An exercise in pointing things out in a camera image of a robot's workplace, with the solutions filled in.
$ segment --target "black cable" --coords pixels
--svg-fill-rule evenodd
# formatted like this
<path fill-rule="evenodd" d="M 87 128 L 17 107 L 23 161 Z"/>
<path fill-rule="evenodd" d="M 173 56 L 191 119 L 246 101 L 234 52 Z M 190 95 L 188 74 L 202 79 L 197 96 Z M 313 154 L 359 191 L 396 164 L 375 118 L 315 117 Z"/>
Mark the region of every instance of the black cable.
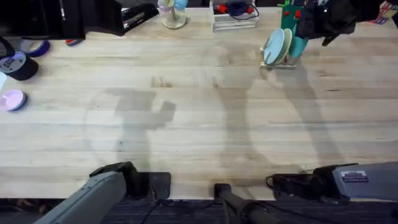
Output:
<path fill-rule="evenodd" d="M 0 37 L 0 43 L 2 43 L 4 48 L 6 49 L 6 55 L 0 56 L 0 59 L 5 57 L 12 57 L 15 55 L 14 47 L 6 39 Z"/>
<path fill-rule="evenodd" d="M 335 221 L 332 221 L 332 220 L 329 220 L 329 219 L 325 219 L 325 218 L 313 217 L 311 215 L 306 215 L 306 214 L 302 214 L 302 213 L 298 213 L 298 212 L 293 212 L 293 211 L 291 211 L 289 209 L 281 208 L 281 207 L 279 207 L 277 205 L 273 205 L 273 204 L 271 204 L 269 202 L 260 201 L 260 203 L 266 204 L 267 206 L 270 206 L 270 207 L 272 207 L 272 208 L 274 208 L 276 210 L 279 210 L 281 212 L 288 213 L 288 214 L 291 214 L 291 215 L 296 215 L 298 217 L 312 219 L 312 220 L 316 220 L 318 222 L 323 222 L 323 223 L 343 224 L 343 223 L 335 222 Z"/>
<path fill-rule="evenodd" d="M 228 9 L 228 5 L 226 5 L 226 6 L 227 6 L 227 11 L 228 11 L 229 16 L 231 16 L 233 19 L 236 19 L 236 20 L 238 20 L 238 21 L 246 21 L 246 20 L 253 19 L 253 18 L 256 18 L 256 17 L 259 17 L 259 16 L 260 16 L 260 12 L 258 11 L 258 9 L 257 9 L 256 6 L 254 6 L 253 4 L 246 4 L 246 5 L 247 5 L 247 6 L 251 6 L 251 7 L 256 11 L 257 14 L 254 15 L 254 16 L 245 18 L 245 19 L 240 19 L 240 18 L 237 18 L 237 17 L 235 17 L 234 15 L 232 15 L 233 12 L 230 12 L 231 9 L 230 9 L 230 8 Z"/>
<path fill-rule="evenodd" d="M 144 219 L 142 220 L 141 224 L 144 224 L 147 219 L 149 218 L 149 215 L 157 208 L 159 205 L 159 202 L 156 202 L 155 205 L 149 210 L 149 212 L 145 215 Z"/>
<path fill-rule="evenodd" d="M 207 209 L 207 208 L 211 208 L 214 205 L 218 205 L 215 201 L 212 201 L 211 203 L 209 203 L 208 205 L 205 206 L 201 206 L 201 207 L 187 207 L 187 206 L 183 206 L 183 205 L 170 205 L 173 201 L 171 201 L 170 203 L 164 203 L 162 201 L 159 201 L 159 203 L 165 207 L 170 207 L 170 208 L 184 208 L 184 209 L 189 209 L 189 210 L 201 210 L 201 209 Z"/>
<path fill-rule="evenodd" d="M 269 182 L 268 182 L 268 180 L 271 179 L 271 178 L 273 178 L 273 175 L 270 175 L 270 176 L 266 177 L 266 185 L 267 185 L 267 187 L 268 187 L 269 189 L 273 190 L 273 189 L 274 189 L 274 186 L 272 186 L 272 185 L 269 184 Z"/>

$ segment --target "gray robot arm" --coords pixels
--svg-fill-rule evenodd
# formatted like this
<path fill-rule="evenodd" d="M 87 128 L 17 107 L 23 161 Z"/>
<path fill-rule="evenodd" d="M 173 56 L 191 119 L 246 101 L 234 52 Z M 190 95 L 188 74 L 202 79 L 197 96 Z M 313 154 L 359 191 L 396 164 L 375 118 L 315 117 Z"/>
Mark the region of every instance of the gray robot arm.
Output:
<path fill-rule="evenodd" d="M 352 198 L 398 201 L 397 177 L 398 162 L 385 162 L 319 167 L 312 174 L 274 174 L 266 182 L 277 200 L 296 196 L 317 201 L 344 202 Z"/>
<path fill-rule="evenodd" d="M 35 224 L 100 223 L 125 194 L 126 182 L 123 173 L 98 174 Z"/>

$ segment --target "wood grain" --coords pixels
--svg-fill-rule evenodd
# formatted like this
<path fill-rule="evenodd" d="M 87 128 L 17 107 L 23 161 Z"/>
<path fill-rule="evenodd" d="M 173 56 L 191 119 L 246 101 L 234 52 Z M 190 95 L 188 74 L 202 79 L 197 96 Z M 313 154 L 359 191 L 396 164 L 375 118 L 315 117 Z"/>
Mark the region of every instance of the wood grain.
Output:
<path fill-rule="evenodd" d="M 398 160 L 398 30 L 359 24 L 328 47 L 311 40 L 294 71 L 259 70 L 279 26 L 212 33 L 207 9 L 168 30 L 161 17 L 124 37 L 51 41 L 26 82 L 29 104 L 0 114 L 0 197 L 68 197 L 99 166 L 169 171 L 172 198 L 211 198 L 228 182 L 270 199 L 265 176 Z"/>

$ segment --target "plate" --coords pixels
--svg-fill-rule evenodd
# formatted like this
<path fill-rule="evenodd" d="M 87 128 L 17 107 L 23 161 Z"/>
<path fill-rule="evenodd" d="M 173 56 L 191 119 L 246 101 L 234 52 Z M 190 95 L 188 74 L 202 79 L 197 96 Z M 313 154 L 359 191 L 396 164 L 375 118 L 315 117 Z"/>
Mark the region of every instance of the plate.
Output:
<path fill-rule="evenodd" d="M 290 44 L 292 43 L 292 30 L 291 29 L 284 29 L 285 39 L 284 44 L 282 46 L 282 50 L 280 51 L 278 57 L 276 58 L 275 64 L 280 64 L 287 55 L 289 51 Z"/>
<path fill-rule="evenodd" d="M 0 97 L 0 108 L 6 111 L 18 110 L 25 103 L 26 96 L 20 90 L 10 90 Z"/>
<path fill-rule="evenodd" d="M 293 28 L 293 39 L 292 39 L 292 44 L 290 45 L 289 49 L 289 55 L 292 58 L 300 56 L 301 53 L 303 53 L 305 47 L 307 46 L 308 43 L 308 38 L 300 38 L 300 37 L 294 37 L 296 33 L 296 26 Z"/>
<path fill-rule="evenodd" d="M 264 62 L 269 65 L 272 64 L 278 57 L 282 46 L 284 44 L 285 34 L 284 30 L 278 28 L 272 32 L 264 46 Z"/>

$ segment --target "tape roll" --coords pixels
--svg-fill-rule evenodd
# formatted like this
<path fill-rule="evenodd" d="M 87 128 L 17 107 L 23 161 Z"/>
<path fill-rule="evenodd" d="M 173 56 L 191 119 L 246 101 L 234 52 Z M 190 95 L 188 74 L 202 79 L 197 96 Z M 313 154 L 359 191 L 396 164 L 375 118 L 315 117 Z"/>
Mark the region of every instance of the tape roll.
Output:
<path fill-rule="evenodd" d="M 38 69 L 39 64 L 22 52 L 0 60 L 0 72 L 18 81 L 32 78 Z"/>
<path fill-rule="evenodd" d="M 30 47 L 35 42 L 40 42 L 40 45 L 36 49 L 31 50 Z M 19 48 L 22 53 L 30 57 L 40 57 L 50 50 L 50 42 L 48 40 L 22 40 Z"/>
<path fill-rule="evenodd" d="M 73 47 L 75 45 L 78 45 L 80 43 L 82 43 L 83 40 L 66 40 L 65 44 L 68 45 L 69 47 Z"/>

